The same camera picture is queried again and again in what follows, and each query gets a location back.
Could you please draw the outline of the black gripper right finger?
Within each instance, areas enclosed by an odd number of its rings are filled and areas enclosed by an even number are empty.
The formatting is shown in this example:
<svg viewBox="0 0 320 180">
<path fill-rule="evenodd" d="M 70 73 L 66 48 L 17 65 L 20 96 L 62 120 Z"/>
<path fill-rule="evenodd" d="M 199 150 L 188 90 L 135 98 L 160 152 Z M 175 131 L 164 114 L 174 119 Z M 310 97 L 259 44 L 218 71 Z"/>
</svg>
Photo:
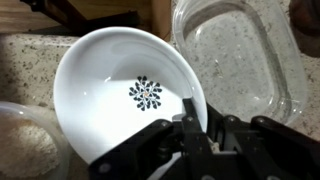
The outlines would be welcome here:
<svg viewBox="0 0 320 180">
<path fill-rule="evenodd" d="M 320 142 L 266 116 L 249 122 L 207 105 L 207 134 L 247 180 L 320 180 Z"/>
</svg>

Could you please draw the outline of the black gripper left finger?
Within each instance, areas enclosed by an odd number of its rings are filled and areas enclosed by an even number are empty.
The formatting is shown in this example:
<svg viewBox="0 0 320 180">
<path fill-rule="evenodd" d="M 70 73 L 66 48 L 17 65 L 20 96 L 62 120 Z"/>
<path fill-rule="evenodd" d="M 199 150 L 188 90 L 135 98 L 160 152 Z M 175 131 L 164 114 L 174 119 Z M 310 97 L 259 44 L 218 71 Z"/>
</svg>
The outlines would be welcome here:
<svg viewBox="0 0 320 180">
<path fill-rule="evenodd" d="M 202 131 L 191 98 L 183 99 L 186 114 L 178 122 L 157 119 L 107 153 L 94 160 L 89 180 L 146 180 L 175 152 L 181 153 L 176 165 L 189 179 L 201 177 L 197 165 L 212 155 L 207 135 Z"/>
</svg>

